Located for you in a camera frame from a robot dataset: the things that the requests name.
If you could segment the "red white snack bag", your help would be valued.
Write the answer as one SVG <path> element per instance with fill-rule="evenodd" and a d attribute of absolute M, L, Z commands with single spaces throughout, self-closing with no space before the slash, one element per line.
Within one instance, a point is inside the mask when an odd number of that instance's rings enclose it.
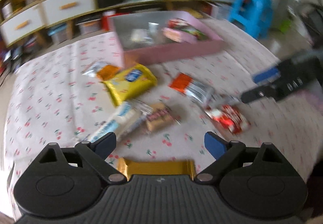
<path fill-rule="evenodd" d="M 221 128 L 231 134 L 240 134 L 250 127 L 249 120 L 234 106 L 221 105 L 206 110 L 205 113 Z"/>

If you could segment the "gold foil snack bag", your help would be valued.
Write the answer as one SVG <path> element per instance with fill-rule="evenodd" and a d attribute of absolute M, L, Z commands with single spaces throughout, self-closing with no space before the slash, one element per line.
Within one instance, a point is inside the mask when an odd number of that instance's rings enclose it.
<path fill-rule="evenodd" d="M 196 176 L 195 163 L 192 160 L 136 162 L 119 158 L 117 171 L 128 180 L 133 175 L 188 175 L 191 179 Z"/>

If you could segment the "green snack bag with girl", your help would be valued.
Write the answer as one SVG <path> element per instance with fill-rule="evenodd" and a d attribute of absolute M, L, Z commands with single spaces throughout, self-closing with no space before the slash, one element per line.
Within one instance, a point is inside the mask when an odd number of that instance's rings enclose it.
<path fill-rule="evenodd" d="M 180 18 L 170 19 L 167 26 L 163 28 L 163 35 L 177 43 L 196 43 L 208 40 L 208 36 Z"/>

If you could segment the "white blue cracker packet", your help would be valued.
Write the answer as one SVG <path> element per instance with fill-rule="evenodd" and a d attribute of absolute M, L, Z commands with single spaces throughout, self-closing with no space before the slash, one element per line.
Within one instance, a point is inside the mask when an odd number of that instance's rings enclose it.
<path fill-rule="evenodd" d="M 125 101 L 117 107 L 108 121 L 87 136 L 85 141 L 95 142 L 107 133 L 115 133 L 117 141 L 120 141 L 122 137 L 137 129 L 152 111 L 150 106 L 141 101 Z"/>

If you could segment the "orange white wafer packet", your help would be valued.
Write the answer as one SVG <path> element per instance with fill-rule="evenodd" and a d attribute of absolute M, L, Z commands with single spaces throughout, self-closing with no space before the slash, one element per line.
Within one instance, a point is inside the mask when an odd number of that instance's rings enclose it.
<path fill-rule="evenodd" d="M 171 81 L 169 87 L 192 98 L 203 107 L 206 107 L 215 92 L 213 87 L 184 73 L 179 73 Z"/>

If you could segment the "blue plastic stool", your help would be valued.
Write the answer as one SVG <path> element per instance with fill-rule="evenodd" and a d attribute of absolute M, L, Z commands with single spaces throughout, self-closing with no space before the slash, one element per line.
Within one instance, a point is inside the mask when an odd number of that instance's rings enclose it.
<path fill-rule="evenodd" d="M 227 20 L 238 22 L 254 39 L 264 38 L 272 24 L 272 0 L 235 0 Z"/>

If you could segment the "brown chocolate bar packet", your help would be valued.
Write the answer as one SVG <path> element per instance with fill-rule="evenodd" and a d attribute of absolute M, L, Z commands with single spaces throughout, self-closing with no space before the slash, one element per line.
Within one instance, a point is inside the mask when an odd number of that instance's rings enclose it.
<path fill-rule="evenodd" d="M 149 106 L 152 108 L 152 113 L 146 118 L 146 128 L 149 134 L 174 123 L 180 124 L 180 121 L 173 116 L 170 107 L 163 102 L 156 102 Z"/>

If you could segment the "cherry print floor cloth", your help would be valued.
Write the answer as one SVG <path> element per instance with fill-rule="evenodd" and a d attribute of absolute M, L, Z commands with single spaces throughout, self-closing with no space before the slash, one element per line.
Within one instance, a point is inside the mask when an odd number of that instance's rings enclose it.
<path fill-rule="evenodd" d="M 207 116 L 189 97 L 169 87 L 182 72 L 216 92 L 238 95 L 252 88 L 251 75 L 275 63 L 277 58 L 261 43 L 226 21 L 208 20 L 225 41 L 218 54 L 158 63 L 150 66 L 158 84 L 140 95 L 146 104 L 170 107 L 176 121 L 155 133 L 141 130 L 123 137 L 107 162 L 116 166 L 121 157 L 142 161 L 193 159 L 197 171 L 213 162 L 204 147 L 204 134 L 214 129 Z M 110 60 L 115 53 L 112 33 L 66 45 L 24 64 L 18 70 L 5 122 L 5 166 L 14 185 L 43 147 L 57 142 L 72 147 L 87 139 L 108 121 L 114 106 L 106 87 L 96 78 L 83 76 L 95 60 Z M 263 99 L 240 107 L 250 121 L 248 131 L 237 139 L 258 147 L 269 141 L 307 179 L 316 160 L 314 140 L 318 115 L 301 96 L 275 103 Z"/>

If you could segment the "small orange snack packet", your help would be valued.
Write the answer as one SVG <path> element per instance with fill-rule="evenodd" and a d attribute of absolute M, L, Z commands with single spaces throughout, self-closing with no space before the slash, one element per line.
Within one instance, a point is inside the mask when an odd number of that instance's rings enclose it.
<path fill-rule="evenodd" d="M 90 63 L 81 74 L 89 77 L 96 77 L 102 81 L 113 78 L 119 71 L 120 67 L 112 65 L 105 61 L 94 61 Z"/>

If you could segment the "yellow snack bag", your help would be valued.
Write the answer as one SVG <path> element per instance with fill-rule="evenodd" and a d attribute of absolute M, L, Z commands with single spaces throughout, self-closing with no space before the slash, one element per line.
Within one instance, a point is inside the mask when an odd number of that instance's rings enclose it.
<path fill-rule="evenodd" d="M 157 83 L 157 78 L 150 69 L 139 63 L 103 81 L 115 107 L 140 96 Z"/>

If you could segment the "pink shallow cardboard box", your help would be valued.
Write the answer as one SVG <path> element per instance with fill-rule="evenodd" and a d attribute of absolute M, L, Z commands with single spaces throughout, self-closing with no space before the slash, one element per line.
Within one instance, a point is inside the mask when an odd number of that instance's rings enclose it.
<path fill-rule="evenodd" d="M 108 22 L 122 67 L 205 56 L 224 46 L 213 29 L 185 11 L 126 14 Z"/>

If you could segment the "red shoe box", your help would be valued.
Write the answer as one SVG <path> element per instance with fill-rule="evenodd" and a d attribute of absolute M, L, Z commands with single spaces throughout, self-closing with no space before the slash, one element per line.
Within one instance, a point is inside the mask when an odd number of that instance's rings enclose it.
<path fill-rule="evenodd" d="M 106 11 L 103 12 L 102 17 L 101 17 L 101 24 L 102 24 L 102 29 L 105 31 L 109 31 L 109 18 L 115 17 L 118 14 L 116 11 Z"/>

